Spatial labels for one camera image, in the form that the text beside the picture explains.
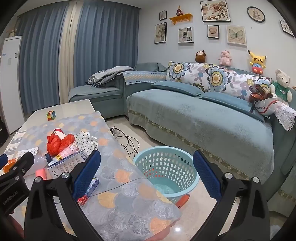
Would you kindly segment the white helmet with ribbon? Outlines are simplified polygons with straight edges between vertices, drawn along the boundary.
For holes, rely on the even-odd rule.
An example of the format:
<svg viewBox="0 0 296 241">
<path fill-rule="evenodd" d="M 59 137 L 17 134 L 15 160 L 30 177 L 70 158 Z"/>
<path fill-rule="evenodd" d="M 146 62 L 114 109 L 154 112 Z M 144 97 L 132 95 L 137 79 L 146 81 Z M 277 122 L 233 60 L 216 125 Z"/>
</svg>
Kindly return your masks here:
<svg viewBox="0 0 296 241">
<path fill-rule="evenodd" d="M 256 109 L 262 116 L 270 116 L 276 111 L 278 97 L 275 94 L 266 92 L 259 84 L 250 86 L 249 90 L 251 91 L 249 96 L 251 113 Z"/>
</svg>

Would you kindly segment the black framed picture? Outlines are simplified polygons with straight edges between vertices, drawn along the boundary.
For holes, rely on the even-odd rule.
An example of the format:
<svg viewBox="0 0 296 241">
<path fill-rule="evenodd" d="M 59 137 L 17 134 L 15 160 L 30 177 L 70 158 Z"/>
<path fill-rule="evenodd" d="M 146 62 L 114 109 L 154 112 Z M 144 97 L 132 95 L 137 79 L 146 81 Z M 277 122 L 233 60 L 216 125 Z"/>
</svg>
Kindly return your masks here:
<svg viewBox="0 0 296 241">
<path fill-rule="evenodd" d="M 160 23 L 154 27 L 154 43 L 165 43 L 167 40 L 167 23 Z"/>
</svg>

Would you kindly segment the blue white milk carton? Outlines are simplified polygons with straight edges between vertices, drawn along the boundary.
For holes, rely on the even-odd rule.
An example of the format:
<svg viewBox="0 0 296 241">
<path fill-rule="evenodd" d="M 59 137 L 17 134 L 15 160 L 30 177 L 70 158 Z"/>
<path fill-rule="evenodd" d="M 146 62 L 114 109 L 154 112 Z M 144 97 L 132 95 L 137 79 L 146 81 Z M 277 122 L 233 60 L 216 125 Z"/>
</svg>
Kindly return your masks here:
<svg viewBox="0 0 296 241">
<path fill-rule="evenodd" d="M 73 154 L 70 157 L 67 157 L 64 161 L 54 164 L 48 168 L 48 172 L 52 178 L 58 178 L 62 173 L 69 172 L 75 168 L 75 166 L 81 162 L 84 162 L 88 157 L 84 151 L 77 154 Z"/>
</svg>

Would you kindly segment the red plastic bag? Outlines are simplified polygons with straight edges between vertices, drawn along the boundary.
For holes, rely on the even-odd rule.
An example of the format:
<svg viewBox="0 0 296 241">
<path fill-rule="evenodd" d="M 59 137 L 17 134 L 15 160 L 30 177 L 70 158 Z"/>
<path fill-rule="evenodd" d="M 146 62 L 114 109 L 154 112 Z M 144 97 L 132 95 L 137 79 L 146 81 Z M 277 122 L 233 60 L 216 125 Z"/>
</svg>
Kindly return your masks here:
<svg viewBox="0 0 296 241">
<path fill-rule="evenodd" d="M 52 133 L 47 137 L 47 141 L 47 151 L 52 157 L 55 157 L 72 144 L 75 141 L 75 137 L 70 133 L 63 139 L 60 139 L 58 135 Z"/>
</svg>

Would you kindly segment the grey folded blanket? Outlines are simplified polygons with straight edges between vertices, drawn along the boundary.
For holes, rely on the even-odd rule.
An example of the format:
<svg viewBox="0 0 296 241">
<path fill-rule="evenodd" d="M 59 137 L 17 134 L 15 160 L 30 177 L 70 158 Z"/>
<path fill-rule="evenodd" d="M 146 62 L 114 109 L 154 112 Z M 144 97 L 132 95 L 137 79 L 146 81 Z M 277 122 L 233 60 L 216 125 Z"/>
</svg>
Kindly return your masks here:
<svg viewBox="0 0 296 241">
<path fill-rule="evenodd" d="M 99 72 L 91 75 L 86 84 L 93 87 L 99 87 L 100 85 L 104 85 L 114 79 L 116 75 L 132 70 L 134 69 L 130 66 L 115 66 L 111 69 L 100 70 Z"/>
</svg>

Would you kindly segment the white teddy bear green shirt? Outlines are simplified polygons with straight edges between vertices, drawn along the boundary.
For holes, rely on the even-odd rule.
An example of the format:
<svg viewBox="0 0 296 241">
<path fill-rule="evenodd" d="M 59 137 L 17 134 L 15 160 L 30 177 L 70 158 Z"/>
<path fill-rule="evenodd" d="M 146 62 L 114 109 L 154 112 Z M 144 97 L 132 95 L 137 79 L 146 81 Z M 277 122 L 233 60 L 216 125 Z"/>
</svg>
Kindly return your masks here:
<svg viewBox="0 0 296 241">
<path fill-rule="evenodd" d="M 276 69 L 276 82 L 270 85 L 270 92 L 274 93 L 282 103 L 289 105 L 292 101 L 292 93 L 290 91 L 290 77 L 280 69 Z"/>
</svg>

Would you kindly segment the light blue laundry basket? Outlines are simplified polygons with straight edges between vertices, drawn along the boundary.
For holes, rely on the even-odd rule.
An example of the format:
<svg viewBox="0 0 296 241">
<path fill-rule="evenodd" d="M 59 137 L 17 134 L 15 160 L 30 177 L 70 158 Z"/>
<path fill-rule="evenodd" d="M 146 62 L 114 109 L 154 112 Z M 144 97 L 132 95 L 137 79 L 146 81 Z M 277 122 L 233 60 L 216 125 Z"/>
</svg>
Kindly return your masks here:
<svg viewBox="0 0 296 241">
<path fill-rule="evenodd" d="M 158 146 L 138 153 L 134 164 L 155 189 L 176 204 L 198 184 L 193 156 L 188 152 L 168 146 Z"/>
</svg>

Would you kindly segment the round wall frame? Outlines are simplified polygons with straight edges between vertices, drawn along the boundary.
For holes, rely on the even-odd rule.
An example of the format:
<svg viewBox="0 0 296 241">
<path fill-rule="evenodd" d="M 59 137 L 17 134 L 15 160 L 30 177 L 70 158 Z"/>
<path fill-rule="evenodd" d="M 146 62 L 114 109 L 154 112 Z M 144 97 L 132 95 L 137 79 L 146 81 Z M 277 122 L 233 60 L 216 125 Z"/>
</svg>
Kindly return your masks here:
<svg viewBox="0 0 296 241">
<path fill-rule="evenodd" d="M 247 14 L 251 19 L 258 23 L 263 23 L 265 21 L 265 14 L 255 6 L 249 6 L 247 8 Z"/>
</svg>

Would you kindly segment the flower painting frame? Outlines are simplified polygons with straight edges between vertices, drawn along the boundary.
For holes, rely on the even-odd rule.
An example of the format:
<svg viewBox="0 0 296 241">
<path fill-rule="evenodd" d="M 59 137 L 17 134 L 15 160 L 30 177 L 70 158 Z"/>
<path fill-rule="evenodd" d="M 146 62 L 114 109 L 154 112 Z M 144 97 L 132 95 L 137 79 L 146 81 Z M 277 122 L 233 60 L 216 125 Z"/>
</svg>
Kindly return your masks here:
<svg viewBox="0 0 296 241">
<path fill-rule="evenodd" d="M 200 1 L 202 21 L 231 22 L 226 1 Z"/>
</svg>

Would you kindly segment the teal corner sofa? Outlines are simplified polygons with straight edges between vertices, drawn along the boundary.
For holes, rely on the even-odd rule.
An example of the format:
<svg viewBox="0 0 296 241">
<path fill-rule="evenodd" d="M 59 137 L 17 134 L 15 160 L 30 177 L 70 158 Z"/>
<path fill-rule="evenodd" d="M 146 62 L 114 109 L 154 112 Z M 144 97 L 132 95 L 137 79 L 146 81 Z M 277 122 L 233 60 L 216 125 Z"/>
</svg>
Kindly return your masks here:
<svg viewBox="0 0 296 241">
<path fill-rule="evenodd" d="M 167 81 L 167 66 L 142 63 L 99 87 L 69 91 L 68 101 L 89 99 L 103 117 L 128 117 L 160 143 L 201 150 L 235 176 L 257 176 L 268 208 L 284 216 L 295 207 L 295 102 L 269 117 L 251 103 L 221 92 Z"/>
</svg>

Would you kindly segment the floral long cushion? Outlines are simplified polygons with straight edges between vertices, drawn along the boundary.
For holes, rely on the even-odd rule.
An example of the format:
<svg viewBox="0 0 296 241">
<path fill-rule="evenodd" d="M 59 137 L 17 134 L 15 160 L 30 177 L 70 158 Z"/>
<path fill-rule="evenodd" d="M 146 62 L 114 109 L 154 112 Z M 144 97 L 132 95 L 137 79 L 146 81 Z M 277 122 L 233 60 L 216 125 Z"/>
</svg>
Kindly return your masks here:
<svg viewBox="0 0 296 241">
<path fill-rule="evenodd" d="M 203 92 L 221 92 L 248 101 L 250 87 L 260 85 L 270 92 L 271 80 L 251 74 L 240 74 L 229 68 L 208 63 L 168 63 L 167 81 L 181 82 L 198 87 Z"/>
</svg>

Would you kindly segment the red blue toothpaste tube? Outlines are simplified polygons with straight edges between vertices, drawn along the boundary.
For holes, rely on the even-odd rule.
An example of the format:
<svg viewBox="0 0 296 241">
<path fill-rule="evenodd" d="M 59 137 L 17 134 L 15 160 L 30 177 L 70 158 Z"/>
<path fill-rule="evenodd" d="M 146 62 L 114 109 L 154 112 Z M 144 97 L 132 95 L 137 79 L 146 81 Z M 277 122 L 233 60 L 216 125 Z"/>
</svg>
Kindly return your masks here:
<svg viewBox="0 0 296 241">
<path fill-rule="evenodd" d="M 84 206 L 85 203 L 88 201 L 88 199 L 91 197 L 92 193 L 94 192 L 94 190 L 96 189 L 96 187 L 98 186 L 99 184 L 99 180 L 97 177 L 93 177 L 92 178 L 92 181 L 88 187 L 88 189 L 86 190 L 85 194 L 83 197 L 79 198 L 78 199 L 78 204 L 80 206 Z"/>
</svg>

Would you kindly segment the white refrigerator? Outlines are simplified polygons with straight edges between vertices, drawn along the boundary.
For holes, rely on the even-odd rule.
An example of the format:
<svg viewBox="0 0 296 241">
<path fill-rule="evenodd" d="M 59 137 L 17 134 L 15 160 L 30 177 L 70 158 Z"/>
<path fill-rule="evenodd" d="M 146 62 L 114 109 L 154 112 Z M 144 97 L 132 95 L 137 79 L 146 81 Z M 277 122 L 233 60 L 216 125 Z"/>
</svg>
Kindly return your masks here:
<svg viewBox="0 0 296 241">
<path fill-rule="evenodd" d="M 6 38 L 1 53 L 1 107 L 9 135 L 25 123 L 19 88 L 21 41 L 22 36 Z"/>
</svg>

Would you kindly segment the orange wall shelf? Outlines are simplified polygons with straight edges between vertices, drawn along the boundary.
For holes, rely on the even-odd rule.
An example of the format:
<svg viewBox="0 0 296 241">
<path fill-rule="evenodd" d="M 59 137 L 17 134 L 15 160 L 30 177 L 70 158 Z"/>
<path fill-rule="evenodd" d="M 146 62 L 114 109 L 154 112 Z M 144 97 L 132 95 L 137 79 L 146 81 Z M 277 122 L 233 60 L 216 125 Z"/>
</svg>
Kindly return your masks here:
<svg viewBox="0 0 296 241">
<path fill-rule="evenodd" d="M 193 15 L 188 13 L 180 16 L 171 17 L 170 20 L 175 25 L 176 23 L 180 23 L 180 22 L 190 22 L 192 18 L 193 18 Z"/>
</svg>

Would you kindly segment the butterfly picture frame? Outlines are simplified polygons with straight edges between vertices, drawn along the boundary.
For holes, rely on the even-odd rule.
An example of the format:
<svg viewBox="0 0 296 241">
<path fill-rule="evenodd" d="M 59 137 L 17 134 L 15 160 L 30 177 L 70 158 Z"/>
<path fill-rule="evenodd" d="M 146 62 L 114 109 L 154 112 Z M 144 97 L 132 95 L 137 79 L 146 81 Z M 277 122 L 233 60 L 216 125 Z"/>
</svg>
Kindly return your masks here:
<svg viewBox="0 0 296 241">
<path fill-rule="evenodd" d="M 241 26 L 226 26 L 227 43 L 247 46 L 245 28 Z"/>
</svg>

